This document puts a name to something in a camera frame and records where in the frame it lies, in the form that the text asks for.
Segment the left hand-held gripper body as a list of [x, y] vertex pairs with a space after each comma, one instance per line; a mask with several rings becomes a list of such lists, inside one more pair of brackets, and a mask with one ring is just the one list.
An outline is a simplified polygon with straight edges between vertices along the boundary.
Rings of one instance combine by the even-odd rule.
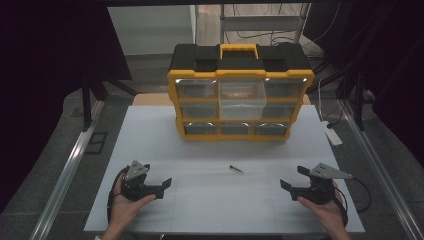
[[125, 174], [121, 183], [121, 194], [131, 201], [137, 201], [148, 195], [155, 195], [157, 199], [162, 199], [164, 191], [162, 185], [148, 186], [145, 184], [147, 173], [144, 166], [134, 160], [125, 168]]

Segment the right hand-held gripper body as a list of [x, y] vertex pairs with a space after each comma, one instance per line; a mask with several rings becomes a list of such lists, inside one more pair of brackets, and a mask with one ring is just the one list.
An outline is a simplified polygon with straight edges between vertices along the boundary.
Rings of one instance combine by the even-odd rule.
[[334, 196], [334, 179], [352, 179], [353, 175], [343, 172], [324, 163], [319, 163], [310, 170], [309, 187], [292, 187], [290, 194], [294, 201], [303, 197], [309, 201], [323, 205], [328, 203]]

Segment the person's right hand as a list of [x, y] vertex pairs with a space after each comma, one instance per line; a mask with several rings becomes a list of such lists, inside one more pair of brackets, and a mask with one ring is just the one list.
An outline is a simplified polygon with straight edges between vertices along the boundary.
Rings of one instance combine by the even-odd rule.
[[317, 205], [303, 197], [298, 197], [297, 200], [300, 204], [308, 208], [316, 215], [325, 231], [328, 228], [336, 226], [343, 226], [345, 228], [342, 218], [342, 211], [334, 201], [330, 201], [323, 205]]

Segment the person's left hand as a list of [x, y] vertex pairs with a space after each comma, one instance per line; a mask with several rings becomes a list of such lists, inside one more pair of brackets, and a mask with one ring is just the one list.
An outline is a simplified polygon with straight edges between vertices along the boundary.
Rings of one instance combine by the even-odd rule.
[[118, 182], [114, 188], [108, 228], [115, 232], [123, 231], [137, 216], [139, 210], [155, 199], [155, 195], [148, 195], [137, 201], [128, 200], [121, 194], [121, 183]]

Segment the white power strip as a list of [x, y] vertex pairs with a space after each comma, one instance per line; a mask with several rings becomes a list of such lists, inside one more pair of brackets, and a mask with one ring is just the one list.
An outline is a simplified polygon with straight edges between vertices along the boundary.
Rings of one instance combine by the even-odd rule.
[[329, 128], [329, 122], [328, 121], [322, 121], [321, 122], [322, 128], [332, 146], [340, 146], [343, 144], [342, 140], [338, 136], [338, 134], [335, 132], [333, 128]]

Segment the black metal stand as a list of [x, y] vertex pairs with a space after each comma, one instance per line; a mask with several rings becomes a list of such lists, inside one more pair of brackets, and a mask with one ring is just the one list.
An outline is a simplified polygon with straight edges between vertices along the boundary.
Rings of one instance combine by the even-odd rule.
[[139, 91], [104, 74], [85, 74], [82, 78], [81, 88], [83, 97], [84, 132], [86, 132], [94, 122], [94, 115], [91, 110], [91, 93], [93, 93], [94, 97], [100, 101], [106, 100], [109, 96], [109, 93], [104, 86], [104, 82], [112, 84], [133, 97], [139, 94]]
[[338, 70], [335, 73], [312, 84], [306, 90], [306, 93], [311, 94], [315, 91], [318, 91], [322, 86], [328, 85], [337, 79], [341, 79], [341, 82], [338, 84], [338, 87], [335, 90], [336, 98], [346, 100], [350, 96], [351, 92], [354, 92], [353, 119], [359, 129], [363, 130], [364, 126], [362, 122], [362, 106], [364, 103], [364, 85], [362, 75], [358, 67], [354, 67], [352, 64], [349, 64], [342, 70]]

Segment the clear plastic organizer drawer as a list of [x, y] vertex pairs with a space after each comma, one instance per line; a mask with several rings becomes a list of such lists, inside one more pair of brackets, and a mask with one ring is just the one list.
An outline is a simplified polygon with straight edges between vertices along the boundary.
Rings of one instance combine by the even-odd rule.
[[259, 120], [265, 106], [263, 79], [228, 78], [219, 82], [221, 120]]

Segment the yellow and black drawer organizer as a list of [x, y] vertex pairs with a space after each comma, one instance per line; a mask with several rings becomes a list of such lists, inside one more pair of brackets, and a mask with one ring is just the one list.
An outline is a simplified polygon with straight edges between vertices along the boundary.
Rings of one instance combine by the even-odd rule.
[[[264, 80], [266, 106], [259, 120], [221, 120], [219, 82]], [[290, 136], [315, 74], [300, 45], [281, 43], [179, 44], [171, 59], [168, 95], [185, 140], [281, 141]]]

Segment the white cabinet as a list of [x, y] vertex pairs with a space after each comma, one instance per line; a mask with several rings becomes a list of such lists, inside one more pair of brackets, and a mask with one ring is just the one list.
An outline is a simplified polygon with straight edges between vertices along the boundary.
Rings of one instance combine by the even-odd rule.
[[170, 54], [177, 44], [194, 43], [194, 5], [109, 7], [125, 55]]

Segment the black curtain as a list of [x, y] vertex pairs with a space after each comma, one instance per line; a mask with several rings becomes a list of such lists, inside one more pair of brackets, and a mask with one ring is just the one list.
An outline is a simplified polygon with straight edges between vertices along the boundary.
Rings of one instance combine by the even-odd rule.
[[0, 0], [0, 213], [85, 78], [131, 78], [105, 4]]
[[362, 73], [374, 113], [424, 167], [424, 0], [352, 1], [365, 33], [336, 96], [349, 95]]

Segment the grey metal rack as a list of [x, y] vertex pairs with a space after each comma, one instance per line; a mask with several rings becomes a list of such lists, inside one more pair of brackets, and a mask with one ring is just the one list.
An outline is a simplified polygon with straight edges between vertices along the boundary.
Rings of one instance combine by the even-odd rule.
[[278, 39], [298, 43], [302, 35], [310, 3], [301, 3], [299, 12], [294, 15], [282, 15], [283, 5], [278, 6], [276, 14], [241, 15], [235, 4], [231, 5], [231, 15], [225, 13], [226, 4], [220, 5], [219, 42], [230, 43], [229, 32], [234, 32], [241, 39], [270, 36], [270, 44]]

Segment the black rectangular floor frame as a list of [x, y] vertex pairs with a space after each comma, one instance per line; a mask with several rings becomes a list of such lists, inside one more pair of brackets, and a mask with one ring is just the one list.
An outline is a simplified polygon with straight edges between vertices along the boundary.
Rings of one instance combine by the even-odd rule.
[[107, 132], [94, 132], [87, 144], [85, 153], [91, 155], [99, 155], [105, 146]]

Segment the aluminium rail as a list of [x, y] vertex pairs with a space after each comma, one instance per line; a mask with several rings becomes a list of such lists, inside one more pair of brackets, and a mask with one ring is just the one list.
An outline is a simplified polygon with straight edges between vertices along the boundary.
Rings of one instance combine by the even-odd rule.
[[355, 138], [364, 152], [371, 169], [376, 175], [380, 186], [392, 205], [397, 218], [408, 236], [408, 239], [424, 240], [424, 230], [418, 226], [416, 218], [413, 216], [413, 213], [401, 195], [401, 192], [394, 185], [392, 178], [384, 167], [375, 148], [372, 146], [367, 134], [356, 124], [352, 108], [342, 100], [339, 100], [338, 103], [343, 109], [345, 118], [347, 119]]
[[68, 192], [71, 182], [74, 178], [79, 163], [85, 153], [89, 140], [98, 123], [100, 113], [103, 109], [104, 101], [96, 100], [90, 114], [92, 120], [87, 129], [82, 131], [67, 159], [67, 162], [56, 182], [56, 185], [36, 223], [29, 240], [46, 240], [53, 223], [58, 215], [60, 207]]

